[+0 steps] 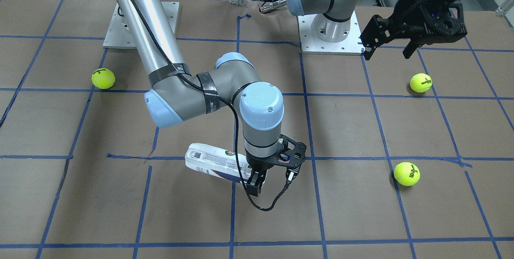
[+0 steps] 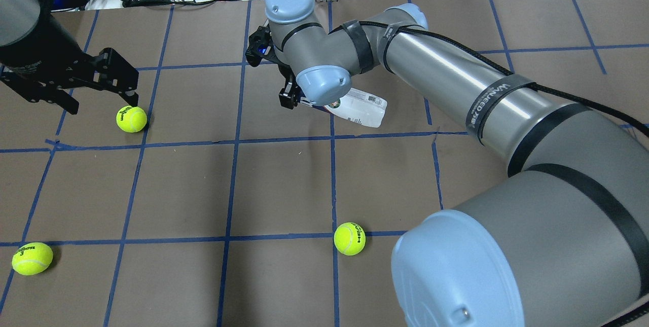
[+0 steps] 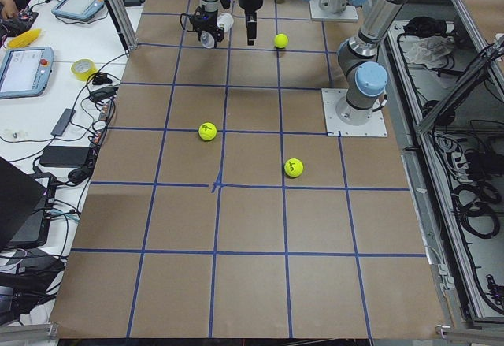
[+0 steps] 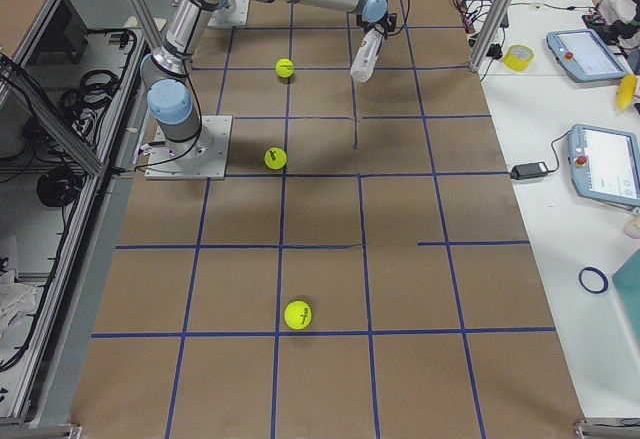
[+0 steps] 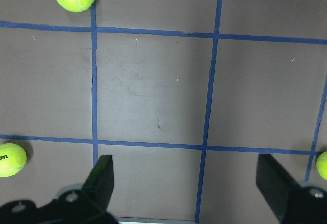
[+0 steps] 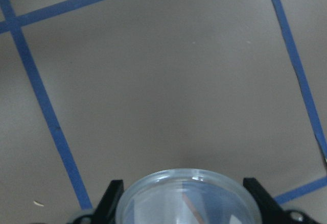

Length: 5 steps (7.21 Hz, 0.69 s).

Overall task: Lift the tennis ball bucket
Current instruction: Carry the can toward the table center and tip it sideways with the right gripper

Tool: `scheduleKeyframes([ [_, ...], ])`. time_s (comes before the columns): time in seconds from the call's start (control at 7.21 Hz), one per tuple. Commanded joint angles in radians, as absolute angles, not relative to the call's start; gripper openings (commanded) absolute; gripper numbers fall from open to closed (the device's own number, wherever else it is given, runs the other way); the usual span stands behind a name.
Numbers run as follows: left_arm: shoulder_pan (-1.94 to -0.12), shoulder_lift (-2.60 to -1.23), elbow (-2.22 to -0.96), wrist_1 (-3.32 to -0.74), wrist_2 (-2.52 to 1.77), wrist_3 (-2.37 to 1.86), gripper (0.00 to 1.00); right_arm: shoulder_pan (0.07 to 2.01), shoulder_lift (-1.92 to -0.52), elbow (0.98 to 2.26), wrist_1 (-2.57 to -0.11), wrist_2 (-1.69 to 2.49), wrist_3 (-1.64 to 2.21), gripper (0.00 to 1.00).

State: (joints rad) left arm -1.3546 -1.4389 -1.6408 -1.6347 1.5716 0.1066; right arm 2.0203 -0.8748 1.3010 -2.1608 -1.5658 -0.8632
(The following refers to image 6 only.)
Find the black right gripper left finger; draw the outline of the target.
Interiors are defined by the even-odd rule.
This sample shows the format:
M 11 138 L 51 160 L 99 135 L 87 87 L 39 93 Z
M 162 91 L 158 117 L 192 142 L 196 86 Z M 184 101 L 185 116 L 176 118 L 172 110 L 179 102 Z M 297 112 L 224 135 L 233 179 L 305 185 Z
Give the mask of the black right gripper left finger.
M 115 223 L 116 209 L 123 193 L 123 180 L 112 180 L 93 213 L 93 223 Z

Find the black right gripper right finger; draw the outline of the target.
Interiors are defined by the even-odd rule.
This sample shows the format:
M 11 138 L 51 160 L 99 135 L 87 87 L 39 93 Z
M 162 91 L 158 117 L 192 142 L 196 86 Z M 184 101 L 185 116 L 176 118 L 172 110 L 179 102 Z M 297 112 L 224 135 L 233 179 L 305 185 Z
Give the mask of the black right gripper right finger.
M 262 223 L 284 223 L 284 211 L 256 178 L 244 178 L 243 186 L 259 207 Z

